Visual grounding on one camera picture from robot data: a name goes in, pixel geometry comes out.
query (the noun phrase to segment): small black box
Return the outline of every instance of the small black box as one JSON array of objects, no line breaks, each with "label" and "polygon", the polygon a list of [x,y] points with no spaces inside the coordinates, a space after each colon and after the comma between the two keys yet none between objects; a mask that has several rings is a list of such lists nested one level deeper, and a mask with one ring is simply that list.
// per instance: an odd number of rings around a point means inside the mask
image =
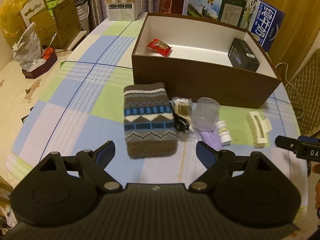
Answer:
[{"label": "small black box", "polygon": [[242,68],[255,72],[260,63],[248,44],[240,39],[234,38],[229,49],[228,57],[233,67]]}]

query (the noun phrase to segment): open white paper box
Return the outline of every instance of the open white paper box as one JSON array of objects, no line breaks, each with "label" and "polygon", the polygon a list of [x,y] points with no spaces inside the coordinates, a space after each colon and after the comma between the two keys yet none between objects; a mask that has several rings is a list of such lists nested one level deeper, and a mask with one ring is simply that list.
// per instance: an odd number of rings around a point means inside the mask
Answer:
[{"label": "open white paper box", "polygon": [[[168,57],[147,45],[160,39]],[[256,72],[233,68],[233,38],[245,40],[260,62]],[[267,54],[245,29],[191,16],[149,13],[132,52],[135,84],[163,82],[169,98],[209,97],[225,106],[259,108],[281,82]]]}]

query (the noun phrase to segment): beige table surface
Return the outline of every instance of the beige table surface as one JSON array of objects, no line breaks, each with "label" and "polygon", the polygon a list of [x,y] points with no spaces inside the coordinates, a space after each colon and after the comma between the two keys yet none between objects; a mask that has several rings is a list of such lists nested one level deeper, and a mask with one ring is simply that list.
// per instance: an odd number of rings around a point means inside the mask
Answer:
[{"label": "beige table surface", "polygon": [[[57,62],[48,72],[36,79],[26,79],[15,60],[9,62],[0,72],[0,176],[13,187],[19,180],[7,171],[5,160],[22,127],[21,118],[30,113],[30,108],[37,102],[40,91],[50,83],[60,69],[60,63],[67,60],[71,52],[57,50]],[[30,89],[36,81],[40,86],[34,85],[33,87],[37,88],[32,95],[26,97],[25,90]]]}]

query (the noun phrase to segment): plastic cup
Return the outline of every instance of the plastic cup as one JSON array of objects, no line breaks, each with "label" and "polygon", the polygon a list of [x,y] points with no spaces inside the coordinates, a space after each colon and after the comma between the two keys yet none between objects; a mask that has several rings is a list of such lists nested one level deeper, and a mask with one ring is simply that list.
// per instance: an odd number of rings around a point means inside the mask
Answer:
[{"label": "plastic cup", "polygon": [[211,98],[199,98],[191,115],[191,123],[200,131],[214,130],[219,117],[220,104]]}]

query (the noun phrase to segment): knitted hat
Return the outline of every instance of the knitted hat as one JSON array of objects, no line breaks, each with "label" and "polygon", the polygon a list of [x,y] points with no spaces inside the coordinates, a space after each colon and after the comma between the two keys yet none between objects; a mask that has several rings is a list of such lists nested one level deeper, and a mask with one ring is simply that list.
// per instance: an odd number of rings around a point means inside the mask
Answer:
[{"label": "knitted hat", "polygon": [[124,133],[131,158],[175,153],[177,134],[163,83],[124,88]]}]

